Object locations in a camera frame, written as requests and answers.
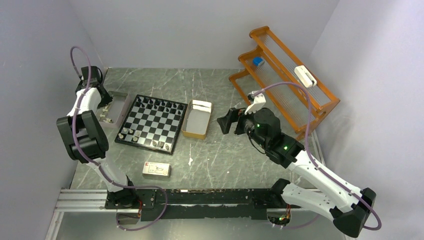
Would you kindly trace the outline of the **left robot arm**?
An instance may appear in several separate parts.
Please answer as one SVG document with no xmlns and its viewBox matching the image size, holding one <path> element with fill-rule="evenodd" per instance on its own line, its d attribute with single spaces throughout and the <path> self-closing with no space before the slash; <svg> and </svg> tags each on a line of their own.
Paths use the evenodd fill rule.
<svg viewBox="0 0 424 240">
<path fill-rule="evenodd" d="M 103 73 L 97 66 L 81 68 L 71 111 L 56 121 L 66 152 L 72 160 L 92 168 L 106 184 L 107 201 L 114 207 L 132 208 L 139 202 L 133 183 L 106 152 L 109 141 L 96 117 L 99 108 L 108 106 L 112 96 L 103 86 Z"/>
</svg>

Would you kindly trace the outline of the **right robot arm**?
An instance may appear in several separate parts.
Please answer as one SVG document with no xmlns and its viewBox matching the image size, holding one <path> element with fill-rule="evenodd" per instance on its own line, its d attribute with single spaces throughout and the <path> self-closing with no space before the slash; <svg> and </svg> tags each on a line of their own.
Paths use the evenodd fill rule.
<svg viewBox="0 0 424 240">
<path fill-rule="evenodd" d="M 366 227 L 376 193 L 344 181 L 309 155 L 303 144 L 282 132 L 280 119 L 270 109 L 245 114 L 242 108 L 230 108 L 217 122 L 224 135 L 236 123 L 234 134 L 247 135 L 251 144 L 259 146 L 260 152 L 272 162 L 298 174 L 319 190 L 314 192 L 279 179 L 269 190 L 270 202 L 275 207 L 295 205 L 308 209 L 329 219 L 340 232 L 352 238 L 357 238 Z"/>
</svg>

